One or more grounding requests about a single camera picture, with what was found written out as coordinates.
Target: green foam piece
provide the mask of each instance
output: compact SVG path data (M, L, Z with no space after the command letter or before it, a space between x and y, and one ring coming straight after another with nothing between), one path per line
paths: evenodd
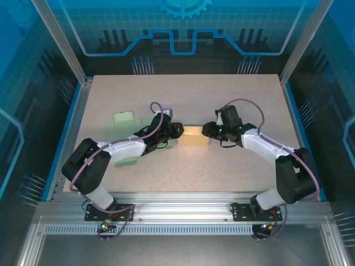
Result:
M139 131L145 126L149 126L153 118L142 119L140 117L133 118L132 112L119 112L114 114L114 122L109 122L107 124L107 141L121 140L130 137L133 133ZM157 149L150 153L159 154L165 149L171 149L175 144L175 140L169 140L168 145L164 149ZM115 164L115 167L123 167L135 165L139 158L144 158L144 156L131 157L121 160Z

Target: yellow block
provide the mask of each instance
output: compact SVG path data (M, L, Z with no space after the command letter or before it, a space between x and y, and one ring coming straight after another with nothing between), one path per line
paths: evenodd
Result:
M209 137L202 134L202 126L184 126L184 133L177 139L181 146L208 146Z

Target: gear logo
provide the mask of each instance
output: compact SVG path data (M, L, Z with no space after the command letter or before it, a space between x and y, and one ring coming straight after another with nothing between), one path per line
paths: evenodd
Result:
M206 11L206 6L212 4L212 0L156 0L156 4L159 5L160 11L165 11L168 16L185 19L199 16L200 11Z
M3 6L20 27L25 27L32 18L30 0L0 0L0 7Z

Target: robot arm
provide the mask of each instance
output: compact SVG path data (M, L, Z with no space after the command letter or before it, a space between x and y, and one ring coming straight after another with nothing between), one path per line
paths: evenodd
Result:
M163 123L156 133L145 139L131 141L131 139L146 136L155 130L159 125L161 115L163 115ZM171 109L164 110L163 114L157 111L148 127L134 133L128 141L110 145L99 152L76 180L76 188L101 209L116 211L116 200L101 184L108 164L130 157L147 155L156 150L159 144L180 137L184 128L182 123L171 122L172 116ZM84 162L106 144L108 143L95 142L92 139L83 140L64 164L62 174L72 181Z
M286 147L264 134L259 134L256 126L242 123L233 105L224 106L215 112L217 122L204 125L202 133L205 136L219 140L221 146L223 141L234 142L233 146L251 150L275 165L276 187L251 198L250 208L255 217L273 207L285 203L293 204L316 191L315 183L306 169L284 150L294 152L316 173L315 163L307 149Z

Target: beige table surface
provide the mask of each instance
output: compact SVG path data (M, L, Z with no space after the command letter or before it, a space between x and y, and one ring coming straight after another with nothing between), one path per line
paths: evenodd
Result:
M262 132L299 147L277 75L115 75L95 76L80 126L77 144L91 137L107 140L107 123L118 112L152 117L149 105L172 108L173 121L203 125L215 121L215 109L234 98L259 104L266 122ZM260 113L249 103L235 104L244 123L259 125ZM275 167L240 147L223 149L175 145L147 155L134 166L109 165L103 184L110 192L231 192L262 191L276 183ZM64 191L69 191L68 180Z

